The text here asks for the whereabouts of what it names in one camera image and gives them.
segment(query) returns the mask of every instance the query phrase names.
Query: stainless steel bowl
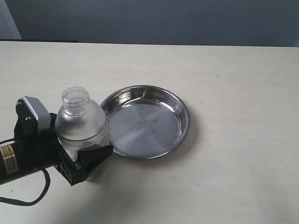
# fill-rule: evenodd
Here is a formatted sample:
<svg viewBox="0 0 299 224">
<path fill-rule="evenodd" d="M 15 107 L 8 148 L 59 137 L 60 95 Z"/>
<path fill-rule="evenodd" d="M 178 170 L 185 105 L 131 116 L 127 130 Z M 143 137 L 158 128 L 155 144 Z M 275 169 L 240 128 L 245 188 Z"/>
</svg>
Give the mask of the stainless steel bowl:
<svg viewBox="0 0 299 224">
<path fill-rule="evenodd" d="M 114 151 L 128 157 L 151 159 L 167 154 L 184 141 L 190 129 L 186 105 L 160 87 L 121 89 L 101 107 L 107 113 Z"/>
</svg>

